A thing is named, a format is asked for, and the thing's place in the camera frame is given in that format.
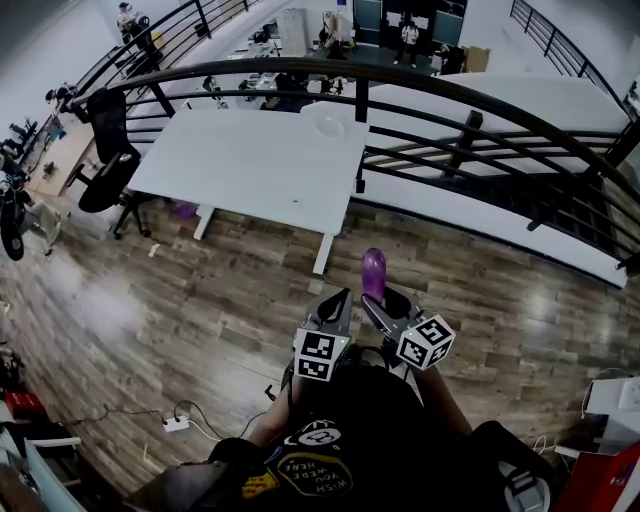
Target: office desk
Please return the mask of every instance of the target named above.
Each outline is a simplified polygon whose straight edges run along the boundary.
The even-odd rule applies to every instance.
[[[82,162],[89,145],[93,142],[93,128],[90,124],[70,124],[65,126],[67,135],[62,139],[56,139],[31,173],[31,180],[26,188],[31,192],[48,196],[59,196],[71,171]],[[53,162],[55,170],[46,180],[44,179],[45,166]]]
[[[285,112],[181,110],[129,182],[132,190],[200,205],[200,239],[215,208],[324,235],[323,274],[340,233],[368,125]]]

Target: person standing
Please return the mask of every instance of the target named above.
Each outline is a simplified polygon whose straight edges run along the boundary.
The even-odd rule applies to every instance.
[[[118,29],[122,35],[122,42],[127,44],[131,39],[136,37],[142,29],[138,25],[138,14],[134,13],[131,4],[122,2],[119,5],[120,11],[118,12]]]
[[[407,52],[409,52],[411,67],[416,68],[416,42],[419,36],[420,32],[413,21],[410,21],[404,26],[401,33],[402,43],[400,44],[398,55],[396,55],[396,60],[393,62],[394,64],[402,60],[406,48]]]

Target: white desk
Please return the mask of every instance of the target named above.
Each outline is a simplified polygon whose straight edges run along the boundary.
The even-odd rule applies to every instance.
[[[200,205],[200,239],[215,208],[324,234],[323,274],[340,233],[368,125],[337,119],[336,136],[312,116],[250,110],[181,110],[128,187]],[[329,121],[329,128],[334,126]]]

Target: wooden floor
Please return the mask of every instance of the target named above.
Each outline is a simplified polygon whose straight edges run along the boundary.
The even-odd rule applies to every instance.
[[[385,251],[391,285],[458,331],[439,367],[474,426],[497,419],[528,443],[541,434],[554,443],[584,425],[582,397],[598,370],[640,370],[637,283],[617,291],[519,250],[366,207],[350,210],[323,282],[312,277],[318,234],[216,211],[196,242],[196,220],[171,208],[145,206],[152,238],[128,229],[120,242],[99,217],[74,210],[52,256],[3,260],[6,335],[54,419],[98,417],[103,404],[168,416],[190,399],[221,434],[239,434],[269,406],[263,391],[278,386],[308,301],[331,287],[359,292],[360,257],[371,246]],[[359,304],[352,333],[381,341]],[[153,414],[112,414],[73,431],[123,492],[212,448],[195,428],[165,434]]]

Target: white cable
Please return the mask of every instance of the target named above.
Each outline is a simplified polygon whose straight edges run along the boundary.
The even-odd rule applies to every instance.
[[[562,462],[564,462],[564,466],[567,468],[567,471],[569,472],[569,474],[571,474],[571,469],[569,469],[569,464],[567,463],[567,459],[565,459],[564,455],[562,455],[561,453],[559,453],[558,455],[560,455]]]
[[[540,439],[543,439],[543,445],[542,445],[542,450],[540,450],[538,452],[538,455],[542,455],[542,452],[547,448],[547,436],[545,436],[544,434],[542,434],[538,439],[536,439],[536,444],[533,445],[533,451],[536,451],[536,448],[538,448],[538,443],[540,442]]]
[[[584,419],[584,417],[585,417],[584,406],[585,406],[585,404],[587,402],[587,395],[589,394],[589,390],[591,389],[591,386],[593,386],[593,383],[596,381],[596,379],[598,378],[598,376],[601,373],[608,372],[608,371],[611,371],[611,370],[617,370],[619,372],[624,373],[625,375],[629,374],[628,371],[625,371],[622,368],[605,368],[604,370],[600,370],[598,373],[596,373],[595,377],[593,379],[591,379],[591,382],[589,382],[589,385],[587,386],[587,389],[584,392],[584,398],[582,399],[582,415],[580,416],[582,419]]]
[[[220,441],[220,439],[218,439],[217,437],[211,437],[209,434],[207,434],[204,430],[202,430],[202,427],[200,425],[198,425],[195,421],[193,420],[189,420],[189,423],[193,423],[194,426],[197,427],[197,429],[202,432],[203,435],[205,435],[206,437],[208,437],[209,439],[211,439],[212,441],[215,441],[216,443]]]

